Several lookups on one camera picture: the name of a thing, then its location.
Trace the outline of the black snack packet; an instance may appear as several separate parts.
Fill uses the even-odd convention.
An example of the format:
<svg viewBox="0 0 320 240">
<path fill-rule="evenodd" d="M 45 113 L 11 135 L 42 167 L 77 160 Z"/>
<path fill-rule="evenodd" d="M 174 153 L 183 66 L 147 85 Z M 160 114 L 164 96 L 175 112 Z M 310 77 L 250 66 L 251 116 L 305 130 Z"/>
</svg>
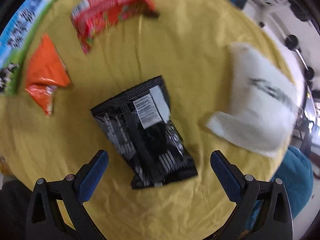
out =
<svg viewBox="0 0 320 240">
<path fill-rule="evenodd" d="M 198 175 L 170 116 L 170 97 L 157 76 L 91 109 L 97 124 L 135 176 L 132 189 L 158 187 Z"/>
</svg>

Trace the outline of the yellow tablecloth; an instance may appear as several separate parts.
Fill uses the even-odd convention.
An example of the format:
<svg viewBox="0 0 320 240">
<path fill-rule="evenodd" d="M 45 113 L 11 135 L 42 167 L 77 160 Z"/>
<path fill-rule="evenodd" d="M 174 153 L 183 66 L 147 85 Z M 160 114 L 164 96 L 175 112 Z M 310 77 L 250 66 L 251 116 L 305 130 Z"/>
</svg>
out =
<svg viewBox="0 0 320 240">
<path fill-rule="evenodd" d="M 25 91 L 1 97 L 1 155 L 15 176 L 33 188 L 38 178 L 60 180 L 95 153 L 109 166 L 85 207 L 108 239 L 203 239 L 221 227 L 234 208 L 210 166 L 220 150 L 244 173 L 269 180 L 291 140 L 285 134 L 274 158 L 249 152 L 206 127 L 226 111 L 232 84 L 228 50 L 233 42 L 257 48 L 284 75 L 290 70 L 267 34 L 228 0 L 153 0 L 160 16 L 136 16 L 98 35 L 85 54 L 71 23 L 81 0 L 56 0 L 36 29 L 27 58 L 49 35 L 72 85 L 54 95 L 53 114 Z M 100 129 L 91 108 L 150 78 L 162 76 L 171 119 L 196 163 L 194 178 L 162 187 L 131 189 L 134 176 Z"/>
</svg>

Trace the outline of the open cardboard box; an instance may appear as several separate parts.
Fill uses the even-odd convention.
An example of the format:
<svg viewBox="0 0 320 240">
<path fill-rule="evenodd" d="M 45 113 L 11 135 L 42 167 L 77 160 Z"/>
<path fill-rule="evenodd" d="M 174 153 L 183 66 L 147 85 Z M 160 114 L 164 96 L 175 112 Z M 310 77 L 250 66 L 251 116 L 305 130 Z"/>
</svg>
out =
<svg viewBox="0 0 320 240">
<path fill-rule="evenodd" d="M 34 33 L 55 0 L 5 0 L 1 5 L 1 95 L 17 91 Z"/>
</svg>

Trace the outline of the orange snack packet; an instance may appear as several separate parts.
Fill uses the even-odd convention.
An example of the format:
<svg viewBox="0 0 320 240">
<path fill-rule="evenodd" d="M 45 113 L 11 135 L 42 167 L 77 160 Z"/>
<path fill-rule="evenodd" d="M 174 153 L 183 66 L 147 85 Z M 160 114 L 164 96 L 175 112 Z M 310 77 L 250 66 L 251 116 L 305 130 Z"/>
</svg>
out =
<svg viewBox="0 0 320 240">
<path fill-rule="evenodd" d="M 71 84 L 67 68 L 51 38 L 45 34 L 28 63 L 25 90 L 46 116 L 53 113 L 53 96 L 57 88 Z"/>
</svg>

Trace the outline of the teal bean bag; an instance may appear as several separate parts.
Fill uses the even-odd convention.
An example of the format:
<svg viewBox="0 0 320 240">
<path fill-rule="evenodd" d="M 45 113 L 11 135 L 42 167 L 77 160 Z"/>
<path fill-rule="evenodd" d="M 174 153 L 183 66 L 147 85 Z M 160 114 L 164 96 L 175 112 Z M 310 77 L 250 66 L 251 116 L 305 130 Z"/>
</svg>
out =
<svg viewBox="0 0 320 240">
<path fill-rule="evenodd" d="M 311 161 L 300 150 L 289 146 L 284 159 L 272 177 L 281 179 L 285 185 L 292 218 L 296 218 L 309 201 L 313 190 Z"/>
</svg>

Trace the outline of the white pillow pouch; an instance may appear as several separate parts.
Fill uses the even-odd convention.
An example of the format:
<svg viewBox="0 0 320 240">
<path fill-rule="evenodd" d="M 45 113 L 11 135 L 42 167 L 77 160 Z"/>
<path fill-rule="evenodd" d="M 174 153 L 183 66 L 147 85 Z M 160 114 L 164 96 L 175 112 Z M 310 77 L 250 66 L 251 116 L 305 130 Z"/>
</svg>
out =
<svg viewBox="0 0 320 240">
<path fill-rule="evenodd" d="M 232 91 L 226 112 L 215 112 L 206 126 L 248 151 L 275 158 L 297 118 L 294 84 L 247 43 L 229 46 Z"/>
</svg>

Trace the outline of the red snack packet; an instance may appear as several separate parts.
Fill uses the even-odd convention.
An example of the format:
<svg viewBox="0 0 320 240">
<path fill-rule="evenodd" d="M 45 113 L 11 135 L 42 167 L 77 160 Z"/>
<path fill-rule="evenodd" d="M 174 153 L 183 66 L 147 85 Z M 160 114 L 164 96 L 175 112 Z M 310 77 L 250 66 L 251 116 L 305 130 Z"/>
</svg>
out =
<svg viewBox="0 0 320 240">
<path fill-rule="evenodd" d="M 71 22 L 88 54 L 98 34 L 136 15 L 158 18 L 160 13 L 153 0 L 81 0 L 72 10 Z"/>
</svg>

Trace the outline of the barbell on floor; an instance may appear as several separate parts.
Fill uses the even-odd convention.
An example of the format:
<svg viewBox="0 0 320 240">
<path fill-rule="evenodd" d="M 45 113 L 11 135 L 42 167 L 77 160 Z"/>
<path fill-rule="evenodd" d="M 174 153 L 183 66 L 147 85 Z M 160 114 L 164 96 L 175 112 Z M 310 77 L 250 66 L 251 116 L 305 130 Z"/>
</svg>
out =
<svg viewBox="0 0 320 240">
<path fill-rule="evenodd" d="M 306 64 L 306 61 L 304 60 L 301 51 L 300 51 L 300 46 L 299 46 L 299 40 L 297 36 L 290 34 L 285 38 L 285 46 L 287 47 L 288 50 L 295 52 L 298 57 L 300 58 L 303 66 L 304 66 L 304 78 L 306 81 L 312 81 L 314 78 L 314 70 L 313 68 L 309 67 Z"/>
</svg>

